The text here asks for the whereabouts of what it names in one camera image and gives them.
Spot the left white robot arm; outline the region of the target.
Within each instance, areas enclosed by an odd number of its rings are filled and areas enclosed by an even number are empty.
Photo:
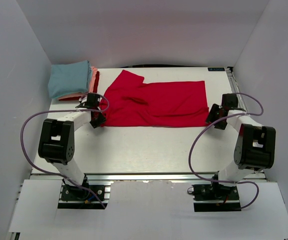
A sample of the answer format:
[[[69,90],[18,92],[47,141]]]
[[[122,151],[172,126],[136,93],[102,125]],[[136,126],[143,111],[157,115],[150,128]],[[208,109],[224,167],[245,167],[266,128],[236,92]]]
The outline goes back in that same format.
[[[94,129],[106,122],[104,109],[100,101],[105,98],[96,93],[89,93],[80,99],[77,110],[59,119],[44,120],[38,146],[38,155],[53,165],[63,176],[67,185],[73,186],[72,193],[78,199],[85,199],[89,195],[89,186],[84,184],[85,174],[74,160],[75,131],[85,124]]]

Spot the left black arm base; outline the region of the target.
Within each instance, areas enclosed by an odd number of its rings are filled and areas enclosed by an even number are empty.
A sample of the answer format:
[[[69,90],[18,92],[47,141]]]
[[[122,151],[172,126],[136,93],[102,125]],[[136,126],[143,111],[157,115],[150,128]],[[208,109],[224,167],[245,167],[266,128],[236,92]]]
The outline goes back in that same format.
[[[94,194],[74,185],[66,184],[62,180],[57,208],[66,210],[103,210],[104,208],[97,198],[100,199],[105,207],[108,205],[110,193],[108,185],[93,185],[84,182],[82,186],[91,189]]]

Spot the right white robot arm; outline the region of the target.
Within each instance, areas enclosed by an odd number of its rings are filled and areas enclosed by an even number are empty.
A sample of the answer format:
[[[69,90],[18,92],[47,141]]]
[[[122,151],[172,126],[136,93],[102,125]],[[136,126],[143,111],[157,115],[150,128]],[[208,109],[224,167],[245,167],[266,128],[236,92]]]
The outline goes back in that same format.
[[[228,192],[227,186],[233,187],[247,175],[273,166],[276,130],[252,118],[262,113],[249,113],[239,107],[237,93],[223,94],[221,104],[212,105],[206,123],[219,130],[231,125],[238,133],[232,162],[218,171],[218,182],[209,187],[213,198],[222,199]]]

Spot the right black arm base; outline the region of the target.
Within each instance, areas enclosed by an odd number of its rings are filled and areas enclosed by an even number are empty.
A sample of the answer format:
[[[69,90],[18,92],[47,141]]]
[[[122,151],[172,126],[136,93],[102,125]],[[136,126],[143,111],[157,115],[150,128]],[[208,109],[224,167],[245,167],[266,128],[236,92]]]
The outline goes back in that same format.
[[[194,184],[187,189],[193,197],[194,212],[239,212],[240,197],[236,186],[224,186],[217,182]]]

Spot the bright red t shirt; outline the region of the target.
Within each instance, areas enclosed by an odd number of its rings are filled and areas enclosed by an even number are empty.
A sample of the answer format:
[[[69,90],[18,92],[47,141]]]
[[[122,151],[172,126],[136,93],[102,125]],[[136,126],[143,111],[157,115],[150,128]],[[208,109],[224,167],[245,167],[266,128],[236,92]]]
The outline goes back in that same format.
[[[209,113],[204,81],[144,83],[123,70],[104,97],[104,127],[204,127]]]

